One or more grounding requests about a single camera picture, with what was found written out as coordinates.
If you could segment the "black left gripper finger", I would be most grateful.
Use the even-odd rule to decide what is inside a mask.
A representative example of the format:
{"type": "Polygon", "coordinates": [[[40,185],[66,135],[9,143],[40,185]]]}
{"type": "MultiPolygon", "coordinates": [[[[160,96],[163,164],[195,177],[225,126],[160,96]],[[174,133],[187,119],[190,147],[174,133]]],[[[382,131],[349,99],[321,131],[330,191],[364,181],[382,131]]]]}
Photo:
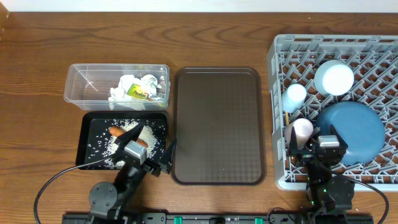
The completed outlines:
{"type": "Polygon", "coordinates": [[[132,129],[125,131],[124,134],[116,137],[114,143],[118,146],[125,146],[130,141],[137,141],[141,131],[143,130],[143,127],[143,124],[138,124],[132,129]]]}
{"type": "Polygon", "coordinates": [[[162,170],[162,172],[165,172],[166,174],[170,174],[172,170],[174,150],[176,148],[176,145],[177,145],[177,140],[174,139],[167,148],[167,150],[163,153],[163,155],[159,159],[159,167],[162,170]]]}

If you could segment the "dark blue plate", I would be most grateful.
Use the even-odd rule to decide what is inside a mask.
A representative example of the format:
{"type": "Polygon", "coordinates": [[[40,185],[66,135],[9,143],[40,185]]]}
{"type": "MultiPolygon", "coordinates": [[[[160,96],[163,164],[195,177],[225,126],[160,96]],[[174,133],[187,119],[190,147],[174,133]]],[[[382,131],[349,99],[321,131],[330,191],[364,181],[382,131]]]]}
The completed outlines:
{"type": "Polygon", "coordinates": [[[331,105],[318,115],[315,126],[321,136],[330,135],[333,126],[347,143],[341,160],[346,166],[371,162],[384,147],[385,127],[377,113],[362,103],[344,101],[331,105]]]}

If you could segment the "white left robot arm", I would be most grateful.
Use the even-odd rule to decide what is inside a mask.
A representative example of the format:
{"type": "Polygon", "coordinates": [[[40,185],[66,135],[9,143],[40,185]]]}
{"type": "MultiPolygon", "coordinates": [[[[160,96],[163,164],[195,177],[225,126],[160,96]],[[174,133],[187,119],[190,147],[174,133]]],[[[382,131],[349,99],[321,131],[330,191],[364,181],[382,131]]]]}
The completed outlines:
{"type": "Polygon", "coordinates": [[[160,159],[152,161],[147,157],[147,149],[138,142],[143,127],[138,124],[128,131],[110,128],[110,134],[116,137],[114,143],[118,145],[111,158],[125,164],[113,182],[99,182],[91,189],[90,217],[86,223],[131,223],[133,217],[125,214],[126,208],[145,175],[158,177],[161,172],[171,172],[177,141],[172,141],[160,159]]]}

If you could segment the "orange carrot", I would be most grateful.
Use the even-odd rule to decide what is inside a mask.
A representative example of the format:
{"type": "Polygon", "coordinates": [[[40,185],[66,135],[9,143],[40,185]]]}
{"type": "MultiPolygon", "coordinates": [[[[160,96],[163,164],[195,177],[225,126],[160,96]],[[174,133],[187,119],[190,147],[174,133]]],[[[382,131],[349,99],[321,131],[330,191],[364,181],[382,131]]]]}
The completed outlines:
{"type": "MultiPolygon", "coordinates": [[[[118,127],[113,126],[113,127],[110,127],[109,133],[112,136],[119,137],[120,135],[124,134],[125,131],[123,129],[120,129],[118,127]]],[[[140,144],[141,146],[148,147],[147,143],[145,141],[141,140],[141,139],[138,139],[137,143],[140,144]]]]}

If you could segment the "wooden chopstick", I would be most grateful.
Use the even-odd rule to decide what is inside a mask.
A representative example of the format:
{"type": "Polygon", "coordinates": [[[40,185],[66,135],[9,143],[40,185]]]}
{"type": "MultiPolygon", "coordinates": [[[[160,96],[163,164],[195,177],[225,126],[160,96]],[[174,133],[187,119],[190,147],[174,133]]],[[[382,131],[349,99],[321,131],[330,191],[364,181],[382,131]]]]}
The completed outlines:
{"type": "Polygon", "coordinates": [[[288,126],[290,124],[288,112],[285,112],[285,122],[286,122],[286,126],[288,126]]]}

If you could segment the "light blue cup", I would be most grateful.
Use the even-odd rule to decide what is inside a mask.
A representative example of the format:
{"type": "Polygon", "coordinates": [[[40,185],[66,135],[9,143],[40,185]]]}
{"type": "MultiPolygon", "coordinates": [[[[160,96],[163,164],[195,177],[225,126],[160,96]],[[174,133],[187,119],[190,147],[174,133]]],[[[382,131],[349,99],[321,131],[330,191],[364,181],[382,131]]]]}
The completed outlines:
{"type": "Polygon", "coordinates": [[[305,101],[307,91],[301,84],[290,85],[282,94],[282,110],[287,113],[294,113],[299,110],[305,101]]]}

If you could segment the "green foil snack wrapper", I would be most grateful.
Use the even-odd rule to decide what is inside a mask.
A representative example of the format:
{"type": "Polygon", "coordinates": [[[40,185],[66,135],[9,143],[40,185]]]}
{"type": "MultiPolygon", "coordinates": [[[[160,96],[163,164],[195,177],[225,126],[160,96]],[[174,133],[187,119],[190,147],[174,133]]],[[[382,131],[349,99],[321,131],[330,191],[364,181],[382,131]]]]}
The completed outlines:
{"type": "Polygon", "coordinates": [[[148,90],[148,87],[134,83],[128,89],[127,95],[139,100],[149,100],[150,91],[148,90]]]}

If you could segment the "light blue bowl of rice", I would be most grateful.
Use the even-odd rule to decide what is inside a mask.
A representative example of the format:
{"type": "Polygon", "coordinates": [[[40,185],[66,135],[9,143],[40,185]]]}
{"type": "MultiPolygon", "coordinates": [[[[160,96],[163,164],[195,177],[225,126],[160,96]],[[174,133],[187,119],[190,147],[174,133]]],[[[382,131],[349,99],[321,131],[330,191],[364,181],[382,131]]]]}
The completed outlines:
{"type": "Polygon", "coordinates": [[[341,60],[329,60],[316,70],[314,82],[315,88],[321,95],[339,96],[353,86],[354,73],[341,60]]]}

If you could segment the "pink cup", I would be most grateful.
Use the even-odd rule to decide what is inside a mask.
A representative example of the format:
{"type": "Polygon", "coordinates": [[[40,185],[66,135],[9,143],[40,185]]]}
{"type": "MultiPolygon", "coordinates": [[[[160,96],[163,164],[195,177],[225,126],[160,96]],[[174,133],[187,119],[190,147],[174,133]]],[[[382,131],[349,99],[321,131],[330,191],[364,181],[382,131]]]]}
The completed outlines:
{"type": "Polygon", "coordinates": [[[289,144],[291,140],[292,128],[295,129],[298,147],[303,146],[313,133],[313,124],[310,120],[305,118],[296,119],[284,129],[284,137],[287,144],[289,144]]]}

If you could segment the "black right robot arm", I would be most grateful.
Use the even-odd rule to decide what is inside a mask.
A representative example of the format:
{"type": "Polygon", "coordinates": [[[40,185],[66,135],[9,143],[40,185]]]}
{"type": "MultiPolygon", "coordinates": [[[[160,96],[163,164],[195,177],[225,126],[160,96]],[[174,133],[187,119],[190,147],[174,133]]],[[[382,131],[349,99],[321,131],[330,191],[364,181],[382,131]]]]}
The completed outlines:
{"type": "Polygon", "coordinates": [[[295,129],[292,128],[288,155],[295,159],[297,166],[307,170],[307,195],[313,208],[303,216],[307,223],[323,222],[324,216],[344,216],[352,208],[354,183],[338,177],[330,170],[339,163],[346,153],[347,143],[330,126],[330,135],[319,136],[311,148],[299,148],[295,129]]]}

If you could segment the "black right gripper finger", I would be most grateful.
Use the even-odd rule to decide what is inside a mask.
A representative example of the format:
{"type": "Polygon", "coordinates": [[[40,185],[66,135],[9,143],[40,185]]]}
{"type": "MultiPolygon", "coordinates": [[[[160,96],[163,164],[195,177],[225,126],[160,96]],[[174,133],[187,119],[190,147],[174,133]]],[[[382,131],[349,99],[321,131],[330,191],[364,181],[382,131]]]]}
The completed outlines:
{"type": "Polygon", "coordinates": [[[295,132],[295,128],[292,126],[291,134],[290,134],[290,142],[289,142],[289,149],[298,149],[297,143],[297,135],[295,132]]]}
{"type": "Polygon", "coordinates": [[[339,142],[339,147],[342,148],[347,148],[348,145],[347,143],[343,140],[343,138],[338,134],[337,130],[335,129],[335,127],[331,124],[330,125],[330,133],[334,136],[336,136],[338,142],[339,142]]]}

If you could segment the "white paper ball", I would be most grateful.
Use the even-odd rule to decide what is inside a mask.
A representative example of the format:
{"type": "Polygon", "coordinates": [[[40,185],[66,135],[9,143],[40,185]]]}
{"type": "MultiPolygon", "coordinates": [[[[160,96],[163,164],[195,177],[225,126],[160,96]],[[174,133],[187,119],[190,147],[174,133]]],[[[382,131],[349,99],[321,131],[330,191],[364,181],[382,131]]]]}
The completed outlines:
{"type": "Polygon", "coordinates": [[[157,89],[161,88],[155,76],[148,74],[141,78],[141,87],[144,88],[150,98],[157,96],[157,89]]]}

